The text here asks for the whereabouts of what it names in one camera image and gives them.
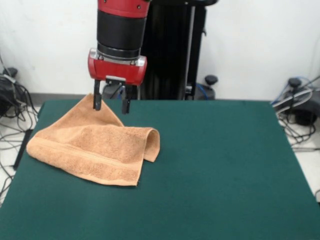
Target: black metal frame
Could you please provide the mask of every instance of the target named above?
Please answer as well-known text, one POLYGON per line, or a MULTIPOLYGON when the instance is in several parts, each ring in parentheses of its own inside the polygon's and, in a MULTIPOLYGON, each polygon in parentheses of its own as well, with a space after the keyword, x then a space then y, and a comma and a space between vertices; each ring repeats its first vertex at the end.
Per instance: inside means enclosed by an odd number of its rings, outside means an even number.
POLYGON ((195 95, 206 5, 216 2, 152 1, 141 49, 148 59, 141 99, 184 100, 195 95))

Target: towel fold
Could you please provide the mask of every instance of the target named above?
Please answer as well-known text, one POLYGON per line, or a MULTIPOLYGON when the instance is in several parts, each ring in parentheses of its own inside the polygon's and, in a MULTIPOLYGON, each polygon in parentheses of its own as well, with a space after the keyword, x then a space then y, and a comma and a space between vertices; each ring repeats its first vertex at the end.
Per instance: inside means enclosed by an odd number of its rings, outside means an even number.
POLYGON ((103 185, 137 186, 144 159, 154 162, 160 135, 154 128, 126 127, 89 94, 27 144, 30 156, 74 176, 103 185))

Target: towel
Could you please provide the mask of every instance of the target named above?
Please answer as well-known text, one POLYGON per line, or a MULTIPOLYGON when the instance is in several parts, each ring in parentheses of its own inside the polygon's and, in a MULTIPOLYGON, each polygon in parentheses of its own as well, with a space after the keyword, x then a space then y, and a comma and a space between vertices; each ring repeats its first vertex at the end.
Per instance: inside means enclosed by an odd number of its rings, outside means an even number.
POLYGON ((103 102, 93 109, 89 94, 27 144, 27 153, 69 174, 103 185, 137 186, 144 159, 154 162, 159 132, 126 127, 103 102))

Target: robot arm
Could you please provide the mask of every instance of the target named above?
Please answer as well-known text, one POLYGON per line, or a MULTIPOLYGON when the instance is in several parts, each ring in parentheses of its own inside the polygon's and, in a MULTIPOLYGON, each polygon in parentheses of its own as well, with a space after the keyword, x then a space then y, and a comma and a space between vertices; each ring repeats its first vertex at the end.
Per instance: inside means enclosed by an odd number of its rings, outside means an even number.
POLYGON ((137 95, 147 69, 140 56, 151 0, 98 0, 97 49, 88 56, 94 82, 93 108, 101 108, 100 82, 125 85, 122 113, 128 114, 130 101, 137 95))

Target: green tablecloth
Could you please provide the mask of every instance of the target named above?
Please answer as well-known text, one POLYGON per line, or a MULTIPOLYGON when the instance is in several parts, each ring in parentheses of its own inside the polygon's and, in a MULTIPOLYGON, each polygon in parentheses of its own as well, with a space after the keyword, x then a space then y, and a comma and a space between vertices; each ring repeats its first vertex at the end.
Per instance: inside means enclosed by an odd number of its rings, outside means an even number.
MULTIPOLYGON (((44 104, 34 132, 76 104, 44 104)), ((138 187, 104 186, 26 153, 1 240, 320 240, 320 209, 266 102, 137 101, 127 126, 161 134, 138 187)))

